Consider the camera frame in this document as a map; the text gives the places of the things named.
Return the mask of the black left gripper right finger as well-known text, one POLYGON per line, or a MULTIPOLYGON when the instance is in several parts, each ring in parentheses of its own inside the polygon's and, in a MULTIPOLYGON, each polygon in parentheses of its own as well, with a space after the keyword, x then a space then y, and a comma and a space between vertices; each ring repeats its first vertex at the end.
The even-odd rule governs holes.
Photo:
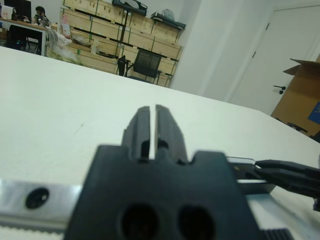
POLYGON ((187 164, 187 151, 183 133, 170 110, 160 104, 155 106, 155 152, 165 149, 176 164, 187 164))

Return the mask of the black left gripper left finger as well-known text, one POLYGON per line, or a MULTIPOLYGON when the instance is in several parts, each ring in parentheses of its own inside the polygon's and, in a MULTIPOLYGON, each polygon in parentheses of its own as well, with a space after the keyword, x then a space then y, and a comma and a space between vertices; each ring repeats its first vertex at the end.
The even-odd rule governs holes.
POLYGON ((140 107, 122 135, 121 145, 128 148, 130 160, 149 159, 150 131, 150 108, 140 107))

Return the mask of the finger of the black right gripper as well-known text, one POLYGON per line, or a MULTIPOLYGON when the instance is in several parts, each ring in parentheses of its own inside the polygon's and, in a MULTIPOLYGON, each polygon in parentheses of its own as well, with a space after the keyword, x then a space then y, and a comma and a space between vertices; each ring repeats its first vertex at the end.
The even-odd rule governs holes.
POLYGON ((310 167, 307 165, 282 160, 260 160, 255 162, 256 166, 262 169, 277 169, 277 170, 287 170, 294 173, 305 174, 308 177, 319 177, 320 170, 315 167, 310 167))
POLYGON ((301 171, 255 168, 255 173, 267 182, 289 192, 311 197, 320 197, 320 170, 304 168, 301 171))

